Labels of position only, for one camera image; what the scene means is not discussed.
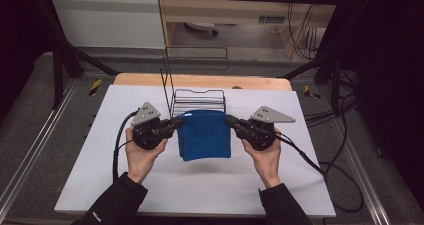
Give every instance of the finger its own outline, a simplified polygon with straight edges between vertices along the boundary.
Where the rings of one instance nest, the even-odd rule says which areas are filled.
[[[243,144],[244,151],[246,151],[248,154],[250,154],[250,152],[253,149],[252,145],[246,139],[242,139],[241,143]]]
[[[278,133],[278,135],[280,136],[281,131],[280,131],[280,130],[278,130],[278,128],[274,127],[274,131],[275,131],[276,133]]]
[[[158,154],[160,154],[160,153],[162,153],[163,151],[165,151],[165,147],[166,147],[166,144],[168,143],[168,139],[163,139],[160,143],[159,143],[159,145],[156,147],[156,150],[158,150],[159,151],[159,153]]]
[[[127,141],[130,141],[130,140],[133,139],[132,138],[133,130],[134,130],[134,127],[129,127],[127,129],[125,129],[125,135],[126,135]]]

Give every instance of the white table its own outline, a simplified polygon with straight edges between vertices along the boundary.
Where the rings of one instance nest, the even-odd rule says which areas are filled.
[[[295,92],[223,89],[227,113],[247,119],[262,105],[296,119],[276,124],[309,158],[317,163],[315,151]],[[55,210],[81,214],[89,209],[112,183],[112,154],[122,120],[149,101],[169,118],[163,87],[111,85],[91,131],[74,165]],[[264,215],[257,188],[264,189],[251,157],[243,150],[234,131],[230,159],[214,158],[184,162],[179,157],[177,133],[143,185],[149,193],[139,208],[142,214],[158,216]],[[310,218],[334,217],[335,211],[322,176],[290,146],[282,144],[280,176]],[[119,156],[119,174],[127,170],[125,152]]]

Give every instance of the blue cloth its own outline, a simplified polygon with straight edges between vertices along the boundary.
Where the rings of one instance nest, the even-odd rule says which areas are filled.
[[[224,112],[192,110],[180,116],[185,123],[177,130],[178,146],[185,162],[231,157],[231,131],[224,122]]]

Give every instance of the wooden board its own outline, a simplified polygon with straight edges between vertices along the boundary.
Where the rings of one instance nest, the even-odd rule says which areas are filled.
[[[216,87],[260,90],[291,91],[290,82],[281,78],[172,75],[174,86],[178,87]],[[160,74],[121,73],[116,76],[115,85],[162,86]]]

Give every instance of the white wall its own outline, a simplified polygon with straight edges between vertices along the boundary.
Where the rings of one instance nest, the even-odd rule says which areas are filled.
[[[164,48],[158,0],[53,0],[75,46]]]

